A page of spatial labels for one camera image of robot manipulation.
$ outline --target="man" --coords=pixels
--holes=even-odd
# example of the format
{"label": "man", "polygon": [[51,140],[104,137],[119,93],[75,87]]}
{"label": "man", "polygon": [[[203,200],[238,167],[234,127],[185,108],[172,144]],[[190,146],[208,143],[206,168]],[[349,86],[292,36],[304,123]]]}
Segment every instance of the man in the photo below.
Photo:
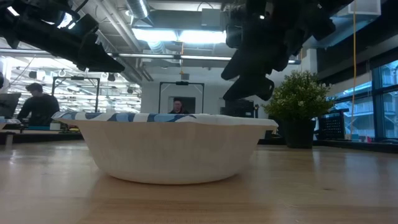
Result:
{"label": "man", "polygon": [[44,94],[42,85],[38,83],[30,84],[26,90],[32,94],[32,97],[25,101],[18,119],[26,118],[32,113],[29,126],[50,126],[52,115],[60,111],[57,99]]}
{"label": "man", "polygon": [[0,93],[7,93],[10,87],[9,80],[0,72]]}
{"label": "man", "polygon": [[189,114],[189,112],[184,109],[180,99],[174,98],[173,110],[169,114]]}

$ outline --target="paper bowl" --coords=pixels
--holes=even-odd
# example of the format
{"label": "paper bowl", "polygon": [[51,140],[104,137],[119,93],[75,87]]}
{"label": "paper bowl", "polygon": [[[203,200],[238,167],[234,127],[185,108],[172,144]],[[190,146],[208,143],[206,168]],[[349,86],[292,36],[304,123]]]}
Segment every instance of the paper bowl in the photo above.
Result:
{"label": "paper bowl", "polygon": [[208,114],[57,113],[76,125],[96,165],[119,179],[196,184],[237,174],[267,130],[268,119]]}

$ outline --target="wooden table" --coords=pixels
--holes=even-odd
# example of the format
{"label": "wooden table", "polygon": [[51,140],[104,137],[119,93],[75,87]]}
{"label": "wooden table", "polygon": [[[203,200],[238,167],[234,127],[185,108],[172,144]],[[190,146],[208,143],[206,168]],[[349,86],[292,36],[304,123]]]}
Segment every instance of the wooden table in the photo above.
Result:
{"label": "wooden table", "polygon": [[112,178],[84,142],[0,152],[0,223],[398,223],[398,156],[260,147],[241,174],[200,185]]}

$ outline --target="window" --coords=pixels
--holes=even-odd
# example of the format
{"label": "window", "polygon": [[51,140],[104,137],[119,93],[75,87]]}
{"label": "window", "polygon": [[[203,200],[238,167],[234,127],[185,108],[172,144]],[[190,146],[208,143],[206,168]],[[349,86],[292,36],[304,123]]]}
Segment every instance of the window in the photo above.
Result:
{"label": "window", "polygon": [[[398,60],[374,68],[368,73],[371,78],[361,79],[359,76],[359,82],[357,79],[357,83],[360,84],[356,86],[355,93],[350,88],[335,95],[335,109],[345,109],[345,133],[351,133],[352,120],[353,134],[358,134],[360,139],[370,137],[376,142],[390,138],[398,139]],[[339,84],[337,89],[340,90],[352,86],[352,82],[336,85]]]}
{"label": "window", "polygon": [[398,91],[383,94],[384,135],[386,138],[398,138]]}
{"label": "window", "polygon": [[336,103],[335,109],[349,109],[348,112],[344,112],[346,134],[351,134],[351,119],[353,119],[353,134],[372,138],[375,136],[372,97],[355,99],[354,113],[352,100]]}
{"label": "window", "polygon": [[382,77],[382,87],[389,87],[398,84],[398,60],[388,63],[387,65],[383,65],[380,68],[380,73]]}

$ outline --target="fluorescent light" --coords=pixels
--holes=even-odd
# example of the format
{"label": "fluorescent light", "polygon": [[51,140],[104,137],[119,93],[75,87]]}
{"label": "fluorescent light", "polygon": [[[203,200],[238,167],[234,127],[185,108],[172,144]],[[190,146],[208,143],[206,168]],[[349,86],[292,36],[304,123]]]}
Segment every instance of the fluorescent light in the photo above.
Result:
{"label": "fluorescent light", "polygon": [[58,26],[58,28],[66,27],[71,21],[72,21],[72,16],[65,13],[65,16],[63,17],[63,20],[61,24]]}
{"label": "fluorescent light", "polygon": [[68,26],[68,29],[72,29],[75,25],[76,25],[76,23],[70,24],[70,26]]}
{"label": "fluorescent light", "polygon": [[300,65],[301,61],[300,60],[289,60],[289,64],[291,64],[291,65]]}
{"label": "fluorescent light", "polygon": [[226,32],[185,30],[181,33],[179,41],[192,44],[218,44],[225,43]]}
{"label": "fluorescent light", "polygon": [[15,11],[15,9],[13,7],[10,6],[7,9],[8,9],[8,11],[10,11],[12,13],[12,15],[19,16],[18,12]]}
{"label": "fluorescent light", "polygon": [[177,41],[173,30],[133,29],[134,35],[139,40],[146,42]]}

